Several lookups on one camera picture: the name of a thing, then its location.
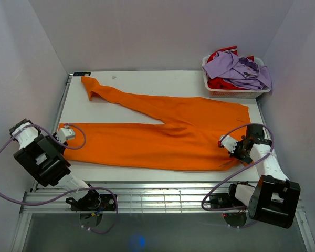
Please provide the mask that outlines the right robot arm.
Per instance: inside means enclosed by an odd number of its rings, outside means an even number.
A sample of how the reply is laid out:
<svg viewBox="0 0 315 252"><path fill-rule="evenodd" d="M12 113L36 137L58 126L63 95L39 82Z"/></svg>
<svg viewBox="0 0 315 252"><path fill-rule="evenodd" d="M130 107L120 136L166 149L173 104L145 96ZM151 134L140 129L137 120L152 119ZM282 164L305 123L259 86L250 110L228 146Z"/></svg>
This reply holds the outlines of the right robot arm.
<svg viewBox="0 0 315 252"><path fill-rule="evenodd" d="M259 181L256 186L247 182L236 182L229 186L227 204L248 208L249 217L263 223L290 228L298 205L301 188L282 171L273 153L272 140L266 139L264 127L249 124L241 140L222 136L220 145L231 157L256 168Z"/></svg>

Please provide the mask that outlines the white plastic laundry basket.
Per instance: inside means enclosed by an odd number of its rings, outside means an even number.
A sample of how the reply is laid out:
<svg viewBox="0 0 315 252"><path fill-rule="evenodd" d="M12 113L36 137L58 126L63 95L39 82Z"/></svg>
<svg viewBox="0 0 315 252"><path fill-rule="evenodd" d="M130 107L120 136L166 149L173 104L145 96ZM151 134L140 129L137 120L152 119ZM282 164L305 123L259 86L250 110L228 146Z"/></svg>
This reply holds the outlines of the white plastic laundry basket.
<svg viewBox="0 0 315 252"><path fill-rule="evenodd" d="M210 55L203 57L202 67L207 64ZM253 62L258 64L259 67L266 67L262 59L254 57ZM209 92L210 97L222 97L222 98L257 98L264 93L269 93L271 89L265 86L262 90L252 90L252 89L214 89L208 84L209 76L202 68L202 75L204 81L204 87Z"/></svg>

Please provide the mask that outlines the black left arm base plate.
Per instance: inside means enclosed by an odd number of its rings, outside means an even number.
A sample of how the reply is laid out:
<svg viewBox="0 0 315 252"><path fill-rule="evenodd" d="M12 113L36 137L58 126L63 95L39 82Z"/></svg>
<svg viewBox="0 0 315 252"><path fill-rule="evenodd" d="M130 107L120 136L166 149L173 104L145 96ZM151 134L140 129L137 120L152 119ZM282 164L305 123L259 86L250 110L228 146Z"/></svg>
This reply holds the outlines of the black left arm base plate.
<svg viewBox="0 0 315 252"><path fill-rule="evenodd" d="M72 211L115 211L115 200L111 194L87 194L76 201L73 197L65 200Z"/></svg>

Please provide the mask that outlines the lilac shirt in basket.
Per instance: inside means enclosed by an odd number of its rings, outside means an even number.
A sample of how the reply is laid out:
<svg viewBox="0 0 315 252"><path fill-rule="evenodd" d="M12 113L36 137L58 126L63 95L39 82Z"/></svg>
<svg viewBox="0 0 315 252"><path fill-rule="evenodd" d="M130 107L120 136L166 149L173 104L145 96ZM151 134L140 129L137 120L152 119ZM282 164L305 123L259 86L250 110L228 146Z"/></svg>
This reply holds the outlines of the lilac shirt in basket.
<svg viewBox="0 0 315 252"><path fill-rule="evenodd" d="M218 51L202 68L210 79L222 78L237 88L246 90L272 88L267 66L246 57L239 57L232 51Z"/></svg>

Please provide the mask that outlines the orange trousers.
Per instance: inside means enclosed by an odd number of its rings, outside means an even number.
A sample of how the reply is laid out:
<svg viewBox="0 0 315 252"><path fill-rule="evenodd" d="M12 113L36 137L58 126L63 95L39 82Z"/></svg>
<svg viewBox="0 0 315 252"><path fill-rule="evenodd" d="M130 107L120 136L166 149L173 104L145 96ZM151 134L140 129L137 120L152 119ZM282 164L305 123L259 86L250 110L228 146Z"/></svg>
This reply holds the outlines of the orange trousers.
<svg viewBox="0 0 315 252"><path fill-rule="evenodd" d="M132 94L82 77L89 100L102 98L113 104L159 120L143 123L79 123L81 133L70 140L68 160L109 166L174 171L225 171L237 164L219 148L218 140L250 122L241 104L201 97Z"/></svg>

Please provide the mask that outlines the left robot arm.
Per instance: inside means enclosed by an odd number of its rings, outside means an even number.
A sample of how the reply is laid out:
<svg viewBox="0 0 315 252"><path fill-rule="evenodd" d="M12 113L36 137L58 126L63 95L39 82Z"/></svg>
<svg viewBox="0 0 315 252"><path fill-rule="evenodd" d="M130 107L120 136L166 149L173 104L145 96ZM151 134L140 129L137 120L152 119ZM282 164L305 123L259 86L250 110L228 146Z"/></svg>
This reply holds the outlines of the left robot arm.
<svg viewBox="0 0 315 252"><path fill-rule="evenodd" d="M68 141L76 137L66 125L52 135L44 136L41 129L24 119L9 130L19 143L15 160L42 186L59 186L69 192L66 203L71 208L88 211L101 207L101 196L91 186L73 176L70 163L64 158Z"/></svg>

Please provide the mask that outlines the black label on table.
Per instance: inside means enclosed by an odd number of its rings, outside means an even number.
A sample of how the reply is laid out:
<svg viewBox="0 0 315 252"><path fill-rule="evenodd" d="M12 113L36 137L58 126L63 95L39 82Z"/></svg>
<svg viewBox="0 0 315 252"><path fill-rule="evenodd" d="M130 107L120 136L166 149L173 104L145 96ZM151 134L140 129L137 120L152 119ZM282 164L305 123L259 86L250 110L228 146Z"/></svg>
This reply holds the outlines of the black label on table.
<svg viewBox="0 0 315 252"><path fill-rule="evenodd" d="M74 77L82 77L82 76L89 77L91 76L91 72L74 72L73 76Z"/></svg>

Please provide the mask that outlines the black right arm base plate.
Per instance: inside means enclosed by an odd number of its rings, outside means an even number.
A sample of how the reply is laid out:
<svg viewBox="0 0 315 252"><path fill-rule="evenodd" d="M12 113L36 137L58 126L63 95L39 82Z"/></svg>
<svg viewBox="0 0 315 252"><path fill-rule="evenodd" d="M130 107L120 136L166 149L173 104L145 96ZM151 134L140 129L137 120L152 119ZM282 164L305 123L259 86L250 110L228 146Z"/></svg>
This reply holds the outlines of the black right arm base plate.
<svg viewBox="0 0 315 252"><path fill-rule="evenodd" d="M214 193L209 197L208 203L211 209L243 209L247 207L235 196L228 193Z"/></svg>

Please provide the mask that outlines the red garment in basket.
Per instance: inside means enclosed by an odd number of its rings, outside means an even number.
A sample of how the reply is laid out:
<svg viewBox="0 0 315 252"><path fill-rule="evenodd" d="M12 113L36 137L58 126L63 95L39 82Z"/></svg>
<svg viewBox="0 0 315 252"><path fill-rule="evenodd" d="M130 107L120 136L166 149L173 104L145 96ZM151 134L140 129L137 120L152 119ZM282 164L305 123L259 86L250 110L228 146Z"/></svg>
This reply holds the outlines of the red garment in basket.
<svg viewBox="0 0 315 252"><path fill-rule="evenodd" d="M213 52L207 60L204 61L204 64L211 62L216 56L218 52L227 52L232 53L238 56L237 46L231 46L226 48L221 48L215 52ZM224 90L252 90L255 91L254 87L249 84L246 85L234 85L229 79L224 79L222 77L216 77L214 79L210 78L209 75L205 72L206 77L208 78L207 85L211 89L224 89Z"/></svg>

